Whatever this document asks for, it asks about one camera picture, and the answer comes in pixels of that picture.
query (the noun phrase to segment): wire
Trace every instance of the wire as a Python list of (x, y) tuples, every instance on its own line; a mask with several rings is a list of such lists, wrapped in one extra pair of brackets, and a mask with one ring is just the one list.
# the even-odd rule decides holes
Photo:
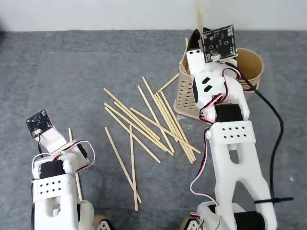
[(80, 143), (87, 143), (87, 144), (90, 146), (91, 150), (93, 151), (94, 159), (93, 159), (93, 161), (92, 161), (90, 164), (85, 165), (85, 166), (83, 166), (83, 167), (77, 169), (77, 170), (76, 170), (76, 173), (79, 173), (79, 172), (81, 172), (82, 170), (91, 167), (91, 166), (94, 164), (95, 159), (96, 159), (95, 150), (94, 150), (94, 148), (92, 147), (91, 143), (88, 142), (87, 140), (79, 140), (79, 141), (76, 141), (75, 143), (73, 143), (72, 145), (70, 145), (69, 147), (65, 148), (65, 149), (62, 150), (62, 151), (63, 151), (63, 152), (64, 152), (64, 151), (68, 151), (68, 150), (72, 149), (73, 147), (75, 147), (76, 145), (78, 145), (78, 144), (80, 144)]
[(206, 132), (209, 130), (209, 127), (205, 129), (204, 131), (204, 156), (203, 156), (203, 159), (202, 159), (202, 162), (201, 162), (201, 166), (200, 166), (200, 169), (195, 177), (195, 179), (192, 181), (191, 185), (190, 185), (190, 191), (194, 194), (194, 195), (197, 195), (197, 196), (205, 196), (207, 198), (209, 198), (210, 200), (212, 200), (214, 202), (214, 204), (216, 206), (218, 206), (216, 200), (210, 196), (209, 194), (207, 193), (196, 193), (194, 190), (193, 190), (193, 184), (198, 180), (198, 178), (200, 177), (200, 175), (202, 174), (204, 168), (205, 168), (205, 165), (206, 165), (206, 162), (207, 162), (207, 141), (206, 141)]
[(221, 224), (221, 216), (220, 216), (220, 220), (219, 220), (219, 223), (217, 224), (217, 226), (216, 226), (216, 228), (215, 228), (215, 230), (217, 230), (219, 227), (220, 227), (220, 224)]
[(218, 95), (216, 95), (215, 97), (212, 98), (211, 101), (209, 101), (203, 108), (200, 109), (200, 115), (199, 115), (199, 119), (208, 123), (208, 124), (213, 124), (213, 122), (209, 121), (208, 119), (206, 119), (204, 117), (204, 115), (202, 115), (202, 110), (208, 108), (210, 105), (219, 102), (221, 99), (223, 98), (223, 94), (219, 93)]
[(34, 174), (33, 173), (33, 169), (34, 169), (34, 162), (35, 162), (35, 160), (38, 158), (38, 157), (43, 157), (43, 156), (45, 156), (45, 155), (48, 155), (48, 156), (52, 156), (50, 153), (40, 153), (40, 154), (37, 154), (35, 157), (33, 157), (33, 160), (32, 160), (32, 174)]
[(198, 226), (197, 226), (196, 230), (199, 230), (199, 229), (200, 229), (200, 227), (203, 225), (203, 223), (204, 223), (204, 220), (203, 220), (203, 219), (201, 219), (201, 221), (200, 221), (200, 223), (198, 224)]
[(278, 146), (283, 138), (283, 119), (282, 117), (279, 115), (279, 113), (277, 112), (277, 110), (274, 108), (274, 106), (268, 101), (268, 99), (266, 99), (257, 89), (255, 86), (253, 86), (249, 80), (243, 75), (242, 72), (240, 72), (240, 70), (238, 70), (238, 68), (233, 65), (232, 63), (229, 62), (224, 62), (224, 64), (232, 67), (232, 70), (235, 69), (237, 70), (240, 75), (241, 78), (246, 82), (246, 84), (271, 108), (271, 110), (274, 112), (274, 114), (276, 115), (279, 123), (280, 123), (280, 133), (278, 135), (278, 138), (276, 140), (276, 143), (274, 145), (272, 154), (271, 154), (271, 160), (270, 160), (270, 194), (272, 197), (272, 200), (275, 199), (275, 192), (274, 192), (274, 160), (275, 160), (275, 155), (276, 155), (276, 151), (278, 149)]
[(41, 135), (42, 135), (41, 133), (38, 134), (38, 143), (37, 143), (37, 147), (38, 147), (38, 152), (39, 152), (39, 153), (43, 153), (43, 152), (42, 152), (42, 148), (41, 148), (41, 146), (40, 146), (40, 144), (42, 143)]

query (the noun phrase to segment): black cable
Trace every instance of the black cable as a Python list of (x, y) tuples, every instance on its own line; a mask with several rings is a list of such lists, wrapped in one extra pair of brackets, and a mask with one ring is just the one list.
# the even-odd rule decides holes
[(31, 230), (34, 230), (35, 205), (33, 203), (33, 183), (31, 184), (31, 197), (32, 197)]
[(42, 152), (42, 148), (41, 148), (41, 146), (40, 146), (41, 142), (42, 142), (41, 134), (38, 134), (38, 143), (37, 143), (37, 146), (38, 146), (38, 152), (39, 152), (39, 153), (43, 153), (43, 152)]
[(280, 133), (278, 135), (278, 138), (276, 140), (276, 143), (274, 145), (272, 154), (271, 154), (271, 160), (270, 160), (270, 194), (271, 194), (271, 198), (273, 200), (273, 204), (274, 204), (274, 200), (275, 200), (275, 192), (274, 192), (274, 160), (275, 160), (275, 155), (276, 155), (276, 151), (277, 148), (283, 138), (283, 119), (282, 117), (279, 115), (279, 113), (277, 112), (277, 110), (274, 108), (274, 106), (268, 101), (268, 99), (266, 99), (257, 89), (255, 86), (253, 86), (249, 80), (244, 76), (244, 74), (232, 63), (229, 62), (224, 62), (226, 65), (235, 68), (236, 70), (238, 70), (241, 74), (241, 78), (246, 82), (246, 84), (272, 109), (272, 111), (274, 112), (274, 114), (277, 116), (278, 121), (280, 123)]

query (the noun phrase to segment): white plastic bracket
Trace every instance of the white plastic bracket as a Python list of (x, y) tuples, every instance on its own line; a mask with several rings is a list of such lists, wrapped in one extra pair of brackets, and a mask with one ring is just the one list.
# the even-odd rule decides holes
[[(230, 230), (236, 230), (232, 198), (237, 181), (244, 184), (254, 200), (271, 198), (268, 184), (261, 173), (253, 127), (250, 121), (217, 122), (211, 126), (206, 137), (213, 159), (219, 214)], [(237, 150), (238, 164), (231, 161), (229, 146)], [(256, 209), (264, 218), (266, 230), (276, 230), (273, 204), (256, 204)]]

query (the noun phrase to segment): pile of chopsticks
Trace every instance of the pile of chopsticks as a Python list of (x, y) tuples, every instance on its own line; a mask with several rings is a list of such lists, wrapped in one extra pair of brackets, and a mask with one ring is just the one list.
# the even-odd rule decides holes
[[(115, 147), (114, 141), (107, 129), (107, 127), (105, 127), (107, 136), (111, 142), (111, 145), (113, 147), (113, 150), (116, 154), (116, 157), (128, 179), (129, 184), (131, 185), (132, 189), (133, 189), (133, 193), (134, 193), (134, 204), (135, 204), (135, 210), (138, 210), (138, 201), (139, 203), (141, 203), (141, 198), (139, 196), (139, 194), (137, 193), (136, 190), (136, 182), (135, 182), (135, 168), (134, 168), (134, 152), (133, 152), (133, 139), (136, 140), (144, 149), (145, 151), (154, 159), (156, 160), (158, 163), (161, 163), (161, 161), (159, 160), (159, 158), (152, 153), (147, 147), (146, 145), (134, 134), (134, 132), (132, 131), (132, 128), (136, 129), (137, 131), (139, 131), (143, 136), (145, 136), (146, 138), (148, 138), (152, 143), (154, 143), (158, 148), (160, 148), (161, 150), (163, 150), (164, 152), (169, 153), (170, 155), (174, 155), (175, 151), (174, 148), (171, 144), (171, 142), (169, 141), (167, 134), (169, 136), (171, 136), (172, 138), (174, 138), (174, 140), (176, 142), (179, 141), (180, 145), (182, 146), (182, 149), (188, 159), (188, 161), (193, 164), (193, 162), (196, 161), (196, 157), (194, 155), (194, 152), (200, 153), (199, 150), (197, 150), (195, 147), (193, 147), (192, 145), (189, 144), (188, 139), (185, 135), (185, 133), (182, 130), (182, 127), (180, 126), (179, 121), (177, 120), (166, 96), (164, 95), (163, 91), (170, 83), (172, 83), (177, 77), (179, 76), (179, 74), (177, 74), (176, 76), (174, 76), (169, 82), (167, 82), (158, 92), (153, 93), (151, 87), (149, 86), (149, 84), (147, 83), (145, 77), (142, 77), (144, 84), (150, 94), (150, 96), (152, 97), (154, 103), (156, 104), (158, 110), (160, 111), (162, 117), (164, 118), (168, 129), (164, 128), (163, 126), (161, 126), (152, 106), (149, 104), (147, 97), (145, 95), (145, 93), (143, 92), (143, 90), (141, 89), (141, 87), (138, 85), (138, 89), (140, 91), (140, 94), (145, 102), (145, 104), (147, 105), (149, 111), (151, 112), (154, 121), (152, 119), (150, 119), (149, 117), (145, 116), (144, 114), (142, 114), (141, 112), (139, 112), (138, 110), (134, 109), (134, 108), (128, 108), (126, 107), (117, 97), (115, 97), (109, 90), (104, 89), (104, 91), (114, 100), (114, 105), (121, 111), (119, 112), (118, 110), (114, 109), (113, 107), (111, 107), (110, 105), (108, 105), (107, 103), (104, 103), (105, 105), (105, 110), (124, 128), (124, 130), (126, 130), (129, 135), (130, 135), (130, 151), (131, 151), (131, 165), (132, 165), (132, 180), (129, 177), (129, 174), (125, 168), (125, 165), (123, 164), (121, 157)], [(144, 120), (146, 120), (147, 122), (151, 123), (152, 125), (158, 127), (162, 133), (163, 138), (165, 139), (167, 146), (164, 145), (164, 143), (161, 142), (160, 137), (153, 132), (143, 121), (141, 121), (137, 115), (141, 118), (143, 118)], [(128, 123), (129, 127), (127, 127), (121, 120), (120, 118)]]

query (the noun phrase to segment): white wall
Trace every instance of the white wall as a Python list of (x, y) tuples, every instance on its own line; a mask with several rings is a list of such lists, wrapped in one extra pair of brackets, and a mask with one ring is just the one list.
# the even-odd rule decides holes
[[(305, 0), (203, 0), (205, 26), (306, 30)], [(9, 31), (192, 29), (195, 0), (0, 0)]]

